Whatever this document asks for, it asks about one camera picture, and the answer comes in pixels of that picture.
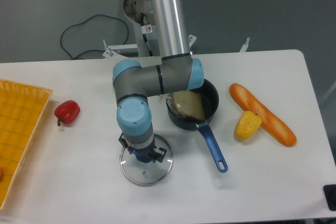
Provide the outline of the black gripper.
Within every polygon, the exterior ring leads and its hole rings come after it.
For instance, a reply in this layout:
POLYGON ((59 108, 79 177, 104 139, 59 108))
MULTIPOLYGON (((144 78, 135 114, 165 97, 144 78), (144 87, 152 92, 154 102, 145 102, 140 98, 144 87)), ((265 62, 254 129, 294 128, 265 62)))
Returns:
POLYGON ((163 162, 163 159, 167 153, 167 148, 158 147, 156 145, 157 138, 159 138, 159 135, 153 133, 144 143, 133 144, 128 142, 122 133, 118 139, 118 141, 122 145, 120 161, 122 161, 123 159, 123 154, 127 152, 130 155, 135 155, 136 159, 142 163, 163 162))

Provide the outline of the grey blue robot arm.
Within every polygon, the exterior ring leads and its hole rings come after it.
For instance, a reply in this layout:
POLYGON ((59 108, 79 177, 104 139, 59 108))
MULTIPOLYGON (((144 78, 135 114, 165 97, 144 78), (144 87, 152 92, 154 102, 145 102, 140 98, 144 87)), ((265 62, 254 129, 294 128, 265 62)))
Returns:
POLYGON ((204 82, 200 60, 191 56, 181 0, 150 0, 160 54, 157 65, 144 67, 123 60, 113 68, 120 143, 143 163, 162 162, 166 149, 157 148, 148 98, 199 88, 204 82))

